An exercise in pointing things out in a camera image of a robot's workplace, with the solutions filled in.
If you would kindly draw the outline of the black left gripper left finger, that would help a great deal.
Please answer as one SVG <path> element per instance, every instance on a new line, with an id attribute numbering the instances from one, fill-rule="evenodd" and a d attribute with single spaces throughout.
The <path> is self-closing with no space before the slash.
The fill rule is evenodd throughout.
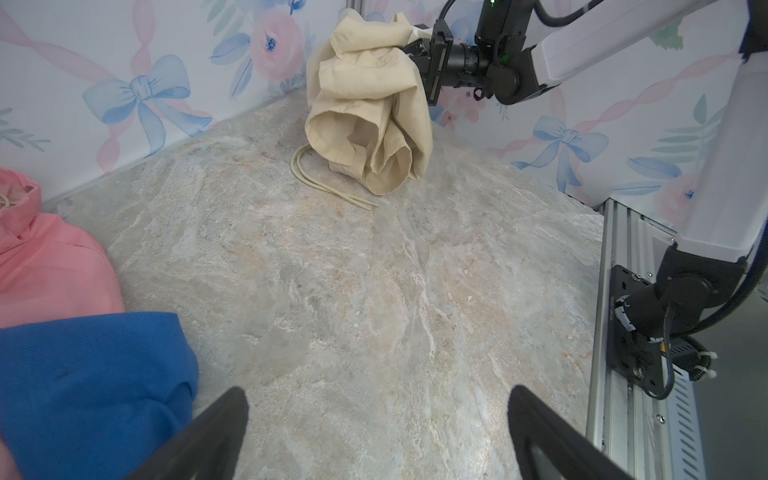
<path id="1" fill-rule="evenodd" d="M 132 472 L 131 479 L 232 479 L 248 424 L 245 391 L 232 387 Z"/>

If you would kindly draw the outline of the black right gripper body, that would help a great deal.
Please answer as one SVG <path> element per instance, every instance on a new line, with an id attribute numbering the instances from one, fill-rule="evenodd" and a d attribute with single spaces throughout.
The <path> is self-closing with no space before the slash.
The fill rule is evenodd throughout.
<path id="1" fill-rule="evenodd" d="M 408 43 L 403 52 L 419 71 L 428 105 L 438 104 L 443 87 L 472 88 L 476 100 L 492 98 L 488 73 L 497 37 L 498 23 L 481 19 L 475 44 L 459 43 L 446 21 L 437 20 L 428 39 Z"/>

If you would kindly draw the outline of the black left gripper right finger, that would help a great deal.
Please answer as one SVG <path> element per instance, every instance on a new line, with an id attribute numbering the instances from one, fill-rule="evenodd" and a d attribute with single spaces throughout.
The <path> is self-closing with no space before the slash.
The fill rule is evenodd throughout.
<path id="1" fill-rule="evenodd" d="M 595 448 L 523 385 L 509 396 L 507 419 L 524 479 L 627 479 L 629 475 Z"/>

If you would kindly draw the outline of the beige drawstring cloth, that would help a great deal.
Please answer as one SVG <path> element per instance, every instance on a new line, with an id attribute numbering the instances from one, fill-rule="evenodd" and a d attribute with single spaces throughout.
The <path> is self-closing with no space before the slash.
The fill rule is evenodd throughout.
<path id="1" fill-rule="evenodd" d="M 373 202 L 311 178 L 303 155 L 315 151 L 332 171 L 377 196 L 424 176 L 434 150 L 432 121 L 419 70 L 403 49 L 428 37 L 402 13 L 389 23 L 367 21 L 353 9 L 340 15 L 307 62 L 307 142 L 290 161 L 299 181 L 372 210 Z"/>

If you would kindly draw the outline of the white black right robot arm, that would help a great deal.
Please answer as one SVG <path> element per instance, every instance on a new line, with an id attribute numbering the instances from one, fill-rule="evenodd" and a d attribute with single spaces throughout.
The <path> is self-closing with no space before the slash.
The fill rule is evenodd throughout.
<path id="1" fill-rule="evenodd" d="M 711 151 L 747 24 L 717 1 L 514 106 L 444 89 L 430 110 L 439 192 L 479 233 L 430 258 L 431 302 L 467 326 L 583 333 L 616 197 L 669 228 Z"/>

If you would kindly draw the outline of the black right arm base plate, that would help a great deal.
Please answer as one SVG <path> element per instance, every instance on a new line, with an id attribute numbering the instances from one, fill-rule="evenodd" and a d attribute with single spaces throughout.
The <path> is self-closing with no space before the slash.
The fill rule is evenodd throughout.
<path id="1" fill-rule="evenodd" d="M 654 284 L 624 266 L 611 268 L 608 366 L 657 400 L 666 398 L 674 386 L 662 352 L 664 318 Z"/>

